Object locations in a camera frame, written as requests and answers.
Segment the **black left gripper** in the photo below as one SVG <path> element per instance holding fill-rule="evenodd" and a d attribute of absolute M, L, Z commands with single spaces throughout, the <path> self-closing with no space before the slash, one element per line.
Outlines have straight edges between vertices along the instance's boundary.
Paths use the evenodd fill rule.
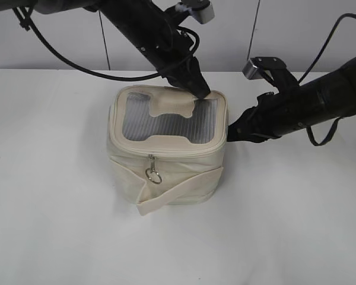
<path fill-rule="evenodd" d="M 173 87 L 206 97 L 211 90 L 193 55 L 198 46 L 199 36 L 170 17 L 136 18 L 136 48 L 156 70 L 143 79 L 165 77 Z"/>

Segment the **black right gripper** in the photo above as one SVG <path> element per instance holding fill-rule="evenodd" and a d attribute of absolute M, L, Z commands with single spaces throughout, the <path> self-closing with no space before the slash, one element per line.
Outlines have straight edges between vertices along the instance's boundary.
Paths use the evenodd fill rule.
<path fill-rule="evenodd" d="M 258 105 L 248 108 L 228 127 L 227 142 L 262 143 L 307 127 L 302 116 L 303 88 L 265 93 L 258 97 Z"/>

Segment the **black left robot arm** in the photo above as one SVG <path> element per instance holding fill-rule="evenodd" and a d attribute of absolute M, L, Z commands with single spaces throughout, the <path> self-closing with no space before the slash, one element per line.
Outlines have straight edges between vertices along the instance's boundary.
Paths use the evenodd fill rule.
<path fill-rule="evenodd" d="M 66 59 L 39 32 L 31 19 L 33 11 L 55 14 L 83 8 L 101 12 L 154 66 L 156 72 L 143 77 L 114 77 L 94 72 Z M 0 1 L 0 12 L 13 10 L 19 24 L 32 30 L 43 45 L 58 59 L 86 74 L 113 81 L 137 82 L 166 78 L 173 87 L 182 88 L 199 99 L 210 93 L 194 54 L 199 47 L 197 33 L 181 23 L 193 17 L 200 24 L 214 18 L 210 1 L 179 1 L 161 10 L 153 1 Z"/>

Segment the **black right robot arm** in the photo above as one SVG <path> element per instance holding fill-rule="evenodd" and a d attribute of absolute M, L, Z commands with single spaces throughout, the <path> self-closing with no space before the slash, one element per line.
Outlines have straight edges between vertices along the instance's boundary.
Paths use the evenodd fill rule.
<path fill-rule="evenodd" d="M 303 85 L 275 57 L 250 58 L 243 74 L 248 80 L 266 80 L 278 92 L 257 97 L 257 106 L 246 109 L 228 127 L 229 142 L 262 143 L 333 120 L 321 142 L 324 145 L 332 139 L 341 119 L 356 115 L 356 57 Z"/>

